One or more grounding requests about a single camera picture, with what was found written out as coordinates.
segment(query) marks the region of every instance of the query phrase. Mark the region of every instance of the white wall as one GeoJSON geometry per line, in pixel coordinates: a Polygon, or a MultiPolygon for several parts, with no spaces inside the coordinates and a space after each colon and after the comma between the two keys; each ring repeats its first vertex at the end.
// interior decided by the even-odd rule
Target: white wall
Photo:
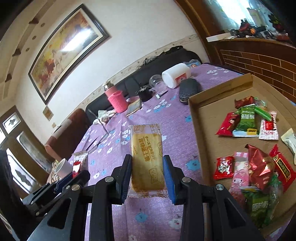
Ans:
{"type": "MultiPolygon", "coordinates": [[[[195,34],[173,0],[57,0],[39,21],[43,22],[46,23],[43,28],[39,24],[32,32],[24,47],[30,47],[30,51],[20,55],[16,66],[20,67],[17,109],[43,144],[53,131],[52,123],[59,125],[105,80],[146,54],[195,34]],[[54,114],[49,122],[42,114],[45,104],[34,89],[28,72],[53,30],[81,3],[91,10],[111,38],[80,62],[56,91],[48,104],[54,114]]],[[[208,60],[201,43],[193,48],[203,61],[208,60]]]]}

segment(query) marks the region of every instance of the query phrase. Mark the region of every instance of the textured black pouch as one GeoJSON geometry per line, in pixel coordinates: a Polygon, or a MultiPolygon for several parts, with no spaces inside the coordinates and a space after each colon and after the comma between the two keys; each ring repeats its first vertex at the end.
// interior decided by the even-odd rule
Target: textured black pouch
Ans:
{"type": "Polygon", "coordinates": [[[182,80],[179,88],[180,102],[188,104],[188,99],[201,91],[202,87],[195,79],[182,80]]]}

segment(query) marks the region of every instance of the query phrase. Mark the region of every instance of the floral tablecloth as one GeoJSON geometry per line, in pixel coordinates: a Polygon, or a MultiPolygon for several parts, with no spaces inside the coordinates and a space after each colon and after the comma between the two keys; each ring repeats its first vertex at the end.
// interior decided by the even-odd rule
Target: floral tablecloth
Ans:
{"type": "MultiPolygon", "coordinates": [[[[203,90],[238,77],[239,74],[223,68],[203,64],[192,70],[192,75],[203,90]]],[[[88,168],[91,174],[89,185],[111,175],[115,167],[121,166],[126,154],[131,154],[129,125],[162,124],[163,154],[170,155],[172,163],[180,167],[185,176],[203,183],[198,148],[188,105],[179,102],[179,89],[169,89],[160,99],[153,97],[143,103],[136,113],[126,117],[126,113],[116,114],[106,125],[111,131],[98,149],[89,154],[88,168]]],[[[105,134],[103,127],[92,125],[77,151],[96,145],[105,134]]],[[[85,240],[89,240],[89,205],[85,240]]],[[[123,205],[113,205],[113,226],[115,241],[170,240],[180,238],[183,206],[174,206],[168,198],[127,198],[123,205]]]]}

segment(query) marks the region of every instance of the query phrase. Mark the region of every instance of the thermos lid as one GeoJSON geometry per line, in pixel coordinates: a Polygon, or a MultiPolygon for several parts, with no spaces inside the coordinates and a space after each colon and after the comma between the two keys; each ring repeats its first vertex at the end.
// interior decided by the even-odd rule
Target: thermos lid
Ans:
{"type": "Polygon", "coordinates": [[[104,87],[104,91],[110,89],[111,87],[113,87],[114,84],[112,84],[109,80],[107,80],[106,82],[104,82],[103,87],[104,87]]]}

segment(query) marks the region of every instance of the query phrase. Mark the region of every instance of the framed painting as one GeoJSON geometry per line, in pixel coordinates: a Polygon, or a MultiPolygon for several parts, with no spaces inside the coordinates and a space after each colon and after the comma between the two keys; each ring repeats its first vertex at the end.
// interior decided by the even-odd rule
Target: framed painting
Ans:
{"type": "Polygon", "coordinates": [[[45,104],[73,68],[108,37],[84,4],[64,19],[43,45],[28,73],[45,104]]]}

